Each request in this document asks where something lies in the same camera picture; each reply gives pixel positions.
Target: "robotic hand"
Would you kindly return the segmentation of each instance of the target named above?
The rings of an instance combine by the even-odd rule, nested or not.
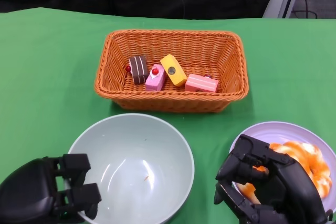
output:
[[[90,169],[86,154],[35,159],[10,174],[0,185],[0,224],[81,223],[78,212],[94,219],[101,197],[97,184],[84,185]],[[58,191],[56,177],[69,181]]]
[[[264,166],[260,172],[253,166]],[[332,224],[332,210],[322,200],[302,166],[269,144],[241,135],[216,176],[214,204],[227,203],[239,224]],[[232,182],[251,183],[261,205],[251,204]]]

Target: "green tablecloth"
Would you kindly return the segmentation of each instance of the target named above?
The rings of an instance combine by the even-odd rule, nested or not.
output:
[[[128,112],[93,90],[104,39],[122,28],[229,30],[244,43],[245,99],[218,114],[149,113],[174,125],[195,158],[193,189],[171,223],[237,223],[225,204],[213,205],[215,175],[248,126],[299,124],[336,150],[335,20],[186,21],[38,8],[0,14],[0,181],[33,158],[68,152],[98,120]]]

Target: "orange wicker basket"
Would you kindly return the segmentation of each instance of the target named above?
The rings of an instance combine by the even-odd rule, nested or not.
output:
[[[189,92],[167,78],[162,91],[135,85],[125,66],[144,55],[149,68],[172,54],[186,75],[210,74],[217,93]],[[95,91],[124,109],[170,112],[219,112],[248,92],[246,61],[240,38],[228,31],[120,30],[111,33],[101,55]]]

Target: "chocolate cake slice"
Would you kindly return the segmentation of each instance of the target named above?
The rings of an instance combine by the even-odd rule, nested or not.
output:
[[[149,75],[145,56],[134,56],[130,58],[134,84],[144,84]]]

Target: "lavender plate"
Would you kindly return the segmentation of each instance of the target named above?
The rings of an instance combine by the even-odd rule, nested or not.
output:
[[[242,131],[233,141],[230,152],[234,148],[235,143],[241,134],[246,134],[266,143],[283,144],[287,141],[298,141],[316,145],[321,150],[323,158],[330,169],[330,177],[333,183],[329,194],[322,199],[323,206],[326,211],[332,209],[333,212],[336,212],[336,155],[325,141],[311,131],[295,124],[285,122],[264,122],[255,124]]]

